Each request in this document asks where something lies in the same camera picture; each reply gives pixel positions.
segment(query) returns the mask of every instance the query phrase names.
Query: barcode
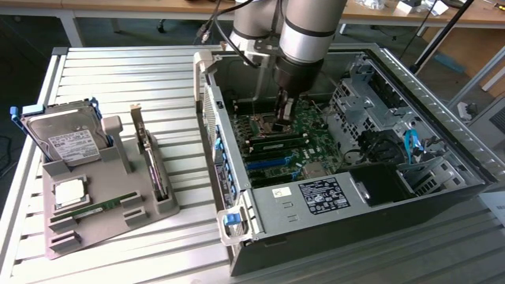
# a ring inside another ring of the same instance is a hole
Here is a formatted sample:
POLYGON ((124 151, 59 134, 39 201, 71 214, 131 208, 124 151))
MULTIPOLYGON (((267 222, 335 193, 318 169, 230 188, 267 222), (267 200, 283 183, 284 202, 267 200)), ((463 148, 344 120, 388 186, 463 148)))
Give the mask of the barcode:
POLYGON ((72 156, 76 156, 76 155, 79 155, 79 153, 68 154, 68 155, 64 155, 63 157, 68 158, 68 157, 72 157, 72 156))
POLYGON ((96 151, 94 151, 94 152, 86 152, 83 154, 83 157, 90 157, 90 156, 94 156, 94 155, 96 155, 96 151))

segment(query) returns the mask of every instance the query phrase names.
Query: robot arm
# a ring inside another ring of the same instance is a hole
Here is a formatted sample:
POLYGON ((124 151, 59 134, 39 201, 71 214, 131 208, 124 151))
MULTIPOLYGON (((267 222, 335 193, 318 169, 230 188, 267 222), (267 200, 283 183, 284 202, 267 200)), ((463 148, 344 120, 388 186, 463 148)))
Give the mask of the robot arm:
POLYGON ((276 122, 290 125, 300 93, 312 88, 323 67, 347 0, 284 0, 283 5, 278 1, 254 0, 236 10, 232 38, 244 45, 247 41, 267 38, 282 27, 282 56, 274 68, 279 85, 276 122))

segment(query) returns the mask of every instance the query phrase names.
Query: power supply label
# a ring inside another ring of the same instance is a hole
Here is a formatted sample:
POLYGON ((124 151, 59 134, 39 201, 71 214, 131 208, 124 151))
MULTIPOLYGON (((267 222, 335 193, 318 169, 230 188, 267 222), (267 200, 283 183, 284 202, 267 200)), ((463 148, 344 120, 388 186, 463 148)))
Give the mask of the power supply label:
POLYGON ((335 177, 303 183, 299 187, 312 214, 351 207, 335 177))

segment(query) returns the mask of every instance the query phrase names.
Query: hard drive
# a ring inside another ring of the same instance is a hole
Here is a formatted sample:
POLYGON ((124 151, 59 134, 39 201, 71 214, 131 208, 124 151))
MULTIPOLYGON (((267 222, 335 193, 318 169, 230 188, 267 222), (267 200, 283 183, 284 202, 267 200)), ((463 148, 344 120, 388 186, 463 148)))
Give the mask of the hard drive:
POLYGON ((63 160, 68 166, 100 159, 99 150, 110 147, 102 129, 100 112, 90 100, 63 105, 23 108, 20 122, 39 144, 47 159, 63 160))

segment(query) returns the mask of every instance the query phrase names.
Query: sticker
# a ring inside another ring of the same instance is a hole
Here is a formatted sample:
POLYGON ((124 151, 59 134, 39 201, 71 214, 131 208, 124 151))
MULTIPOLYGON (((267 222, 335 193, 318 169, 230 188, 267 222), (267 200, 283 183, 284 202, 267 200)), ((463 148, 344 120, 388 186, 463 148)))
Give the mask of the sticker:
POLYGON ((312 214, 351 207, 335 177, 303 183, 299 187, 312 214))
POLYGON ((50 142, 66 162, 98 155, 98 147, 90 130, 50 137, 50 142))
POLYGON ((74 218, 75 218, 75 219, 82 219, 82 218, 84 218, 86 216, 90 216, 90 215, 92 215, 92 214, 100 213, 103 210, 104 210, 103 207, 99 207, 99 208, 96 208, 96 209, 94 209, 94 210, 90 210, 90 211, 87 211, 87 212, 84 212, 84 213, 82 213, 82 214, 75 215, 74 218))
POLYGON ((275 188, 272 189, 272 193, 275 198, 292 195, 290 188, 275 188))
POLYGON ((266 146, 266 147, 263 147, 263 150, 283 148, 283 146, 284 146, 284 144, 278 144, 278 145, 272 145, 272 146, 266 146))

